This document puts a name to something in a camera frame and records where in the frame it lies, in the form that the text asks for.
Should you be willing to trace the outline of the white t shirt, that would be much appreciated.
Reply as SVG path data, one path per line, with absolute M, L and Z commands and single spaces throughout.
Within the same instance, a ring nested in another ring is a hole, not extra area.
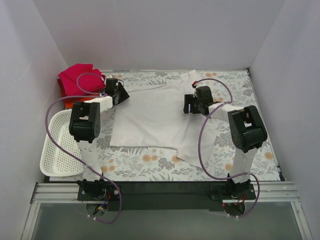
M 198 139 L 205 117 L 185 114 L 184 97 L 194 92 L 192 83 L 201 76 L 192 70 L 170 84 L 132 91 L 129 99 L 115 108 L 111 147 L 171 148 L 176 156 L 200 167 Z M 218 123 L 210 120 L 201 139 L 201 156 L 206 165 L 214 150 Z

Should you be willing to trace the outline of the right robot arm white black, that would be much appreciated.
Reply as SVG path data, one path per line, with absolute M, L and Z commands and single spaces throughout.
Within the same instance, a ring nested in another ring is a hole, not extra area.
M 212 92 L 208 86 L 196 86 L 193 94 L 184 96 L 185 114 L 202 114 L 205 116 L 198 137 L 198 157 L 203 171 L 205 169 L 202 153 L 201 141 L 207 122 L 210 119 L 224 121 L 229 124 L 230 135 L 235 146 L 234 163 L 227 177 L 215 177 L 212 179 L 225 183 L 225 193 L 232 199 L 237 199 L 250 189 L 250 171 L 254 157 L 259 148 L 267 140 L 268 134 L 256 106 L 234 106 L 229 103 L 214 102 Z

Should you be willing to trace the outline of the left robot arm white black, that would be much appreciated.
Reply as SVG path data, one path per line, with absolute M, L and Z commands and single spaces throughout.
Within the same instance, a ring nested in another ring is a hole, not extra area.
M 95 200 L 106 196 L 105 181 L 101 177 L 102 170 L 98 161 L 97 139 L 101 132 L 101 114 L 127 100 L 130 96 L 121 79 L 106 78 L 104 93 L 84 102 L 75 102 L 72 106 L 69 132 L 80 150 L 84 162 L 83 180 L 78 184 L 85 194 Z

